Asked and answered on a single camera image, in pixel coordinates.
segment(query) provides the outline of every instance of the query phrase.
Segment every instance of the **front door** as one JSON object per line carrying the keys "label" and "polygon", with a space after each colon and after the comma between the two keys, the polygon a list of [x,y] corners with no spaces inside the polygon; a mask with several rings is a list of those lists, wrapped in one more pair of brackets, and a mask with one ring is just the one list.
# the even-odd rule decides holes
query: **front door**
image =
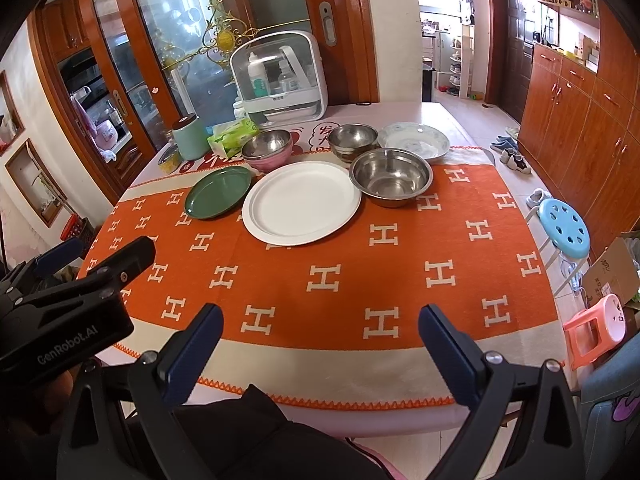
{"label": "front door", "polygon": [[507,0],[507,63],[499,104],[519,123],[522,122],[531,79],[536,3],[537,0]]}

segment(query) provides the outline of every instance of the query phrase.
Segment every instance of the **green plate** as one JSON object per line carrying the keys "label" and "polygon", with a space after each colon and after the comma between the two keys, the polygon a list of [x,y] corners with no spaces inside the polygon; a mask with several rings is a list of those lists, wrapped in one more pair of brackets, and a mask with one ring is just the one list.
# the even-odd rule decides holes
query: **green plate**
{"label": "green plate", "polygon": [[184,202],[191,218],[206,220],[229,211],[242,200],[253,174],[242,166],[229,166],[209,173],[193,186]]}

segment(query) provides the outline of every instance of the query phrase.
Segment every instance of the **pink plastic stool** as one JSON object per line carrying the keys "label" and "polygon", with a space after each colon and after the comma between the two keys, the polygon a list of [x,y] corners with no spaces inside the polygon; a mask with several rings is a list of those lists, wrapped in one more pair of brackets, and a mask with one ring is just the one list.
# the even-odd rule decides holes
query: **pink plastic stool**
{"label": "pink plastic stool", "polygon": [[[590,321],[596,322],[598,342],[585,355],[580,353],[576,329]],[[620,300],[615,294],[607,294],[591,308],[578,312],[563,326],[567,346],[571,351],[571,370],[593,363],[604,352],[611,350],[625,336],[625,316],[622,314]]]}

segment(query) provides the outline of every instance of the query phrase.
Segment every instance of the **cardboard box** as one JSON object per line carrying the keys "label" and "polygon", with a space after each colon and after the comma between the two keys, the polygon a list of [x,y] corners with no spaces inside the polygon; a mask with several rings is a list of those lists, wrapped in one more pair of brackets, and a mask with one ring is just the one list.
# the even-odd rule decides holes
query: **cardboard box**
{"label": "cardboard box", "polygon": [[613,240],[582,277],[588,306],[593,306],[607,294],[615,294],[626,304],[638,292],[640,278],[624,238],[640,238],[640,231],[622,233]]}

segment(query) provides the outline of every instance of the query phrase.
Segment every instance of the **screw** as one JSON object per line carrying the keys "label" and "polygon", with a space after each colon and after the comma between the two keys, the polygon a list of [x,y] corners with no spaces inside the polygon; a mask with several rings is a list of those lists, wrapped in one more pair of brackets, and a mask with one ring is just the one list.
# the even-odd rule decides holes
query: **screw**
{"label": "screw", "polygon": [[106,300],[108,297],[110,297],[113,294],[113,289],[112,288],[104,288],[103,290],[100,291],[100,299],[101,300]]}
{"label": "screw", "polygon": [[502,361],[504,361],[502,354],[494,350],[490,350],[489,352],[484,354],[484,358],[488,363],[491,363],[492,365],[499,365]]}
{"label": "screw", "polygon": [[555,359],[548,359],[547,361],[545,361],[545,366],[547,370],[550,370],[552,372],[559,372],[561,370],[560,363]]}
{"label": "screw", "polygon": [[142,353],[140,359],[143,365],[149,365],[156,359],[158,359],[158,352],[156,352],[155,350],[147,350],[146,352]]}

